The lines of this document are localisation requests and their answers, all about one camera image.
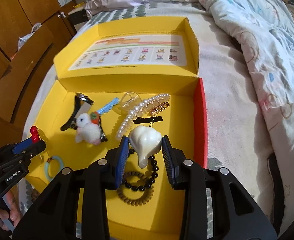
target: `human hand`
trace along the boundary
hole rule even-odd
[[[9,228],[3,223],[3,219],[10,219],[13,221],[13,226],[16,227],[19,223],[19,221],[22,218],[22,214],[15,202],[15,198],[13,196],[13,193],[11,191],[8,191],[5,194],[5,197],[7,199],[7,202],[9,204],[10,214],[8,214],[7,211],[0,208],[0,227],[4,230],[9,230]]]

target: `black beaded bracelet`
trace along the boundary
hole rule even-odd
[[[128,157],[133,154],[135,151],[132,151],[132,149],[129,150],[129,155]],[[126,178],[123,178],[122,179],[122,184],[125,185],[126,188],[131,188],[132,191],[145,191],[146,189],[149,189],[151,188],[151,185],[155,183],[155,178],[158,177],[158,173],[157,171],[159,171],[159,167],[157,166],[157,161],[155,160],[155,156],[154,155],[151,155],[149,158],[150,160],[150,164],[152,166],[152,174],[151,174],[151,178],[147,179],[147,176],[143,176],[142,179],[146,179],[146,183],[144,186],[132,186],[130,183],[127,182]]]

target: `yellow box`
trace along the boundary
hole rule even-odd
[[[109,39],[114,45],[119,37],[134,36],[124,40],[125,46],[139,42],[138,35],[179,35],[183,40],[186,65],[113,65],[68,70],[74,62],[99,40]],[[115,139],[119,125],[125,116],[109,111],[101,117],[102,126],[108,138],[99,146],[85,142],[74,142],[75,130],[60,131],[74,109],[74,95],[83,93],[95,101],[90,112],[104,106],[114,97],[135,91],[142,99],[159,93],[169,93],[170,107],[161,113],[162,122],[154,123],[161,134],[168,135],[172,146],[183,150],[187,158],[206,166],[207,118],[204,91],[198,78],[199,45],[183,17],[139,17],[96,25],[68,44],[54,59],[58,80],[42,105],[35,125],[47,143],[46,151],[32,159],[27,180],[42,192],[48,185],[44,174],[46,160],[53,155],[60,156],[66,167],[72,170],[87,168],[94,161],[103,158],[109,149],[116,148]],[[178,239],[181,230],[184,192],[175,191],[168,183],[162,154],[156,155],[159,177],[154,184],[154,195],[143,206],[131,206],[122,202],[115,191],[106,192],[110,235],[117,239]],[[136,155],[128,158],[125,171],[142,173],[147,168],[138,168]],[[58,172],[53,161],[50,174]],[[124,191],[135,198],[130,190]],[[78,221],[81,221],[82,195],[78,207]]]

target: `white fluffy toy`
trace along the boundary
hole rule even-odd
[[[89,114],[79,115],[77,118],[77,127],[76,143],[82,140],[93,145],[99,145],[101,143],[99,126],[91,122]]]

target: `bed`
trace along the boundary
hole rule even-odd
[[[207,168],[230,169],[273,222],[268,158],[275,153],[285,185],[285,215],[279,225],[280,234],[285,232],[294,220],[294,21],[284,3],[99,0],[91,16],[74,39],[95,24],[112,20],[188,17],[199,42],[199,76],[206,94]],[[266,36],[263,30],[269,30]],[[29,136],[55,77],[51,67],[27,118],[23,139]],[[210,206],[208,210],[208,237],[212,237]]]

